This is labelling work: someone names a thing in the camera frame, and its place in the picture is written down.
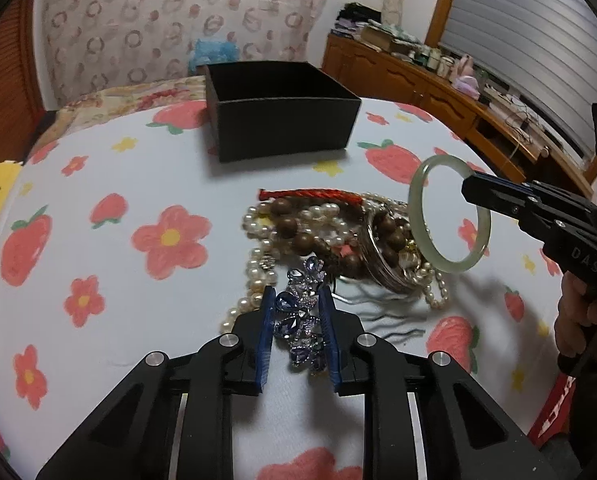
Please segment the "right hand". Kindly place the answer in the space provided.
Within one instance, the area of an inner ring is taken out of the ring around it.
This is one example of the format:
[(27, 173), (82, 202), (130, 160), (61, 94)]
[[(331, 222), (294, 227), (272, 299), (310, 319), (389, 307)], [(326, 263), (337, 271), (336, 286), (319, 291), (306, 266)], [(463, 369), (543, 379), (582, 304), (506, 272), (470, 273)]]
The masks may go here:
[(597, 299), (591, 300), (587, 292), (580, 278), (564, 274), (554, 333), (559, 371), (591, 380), (597, 379)]

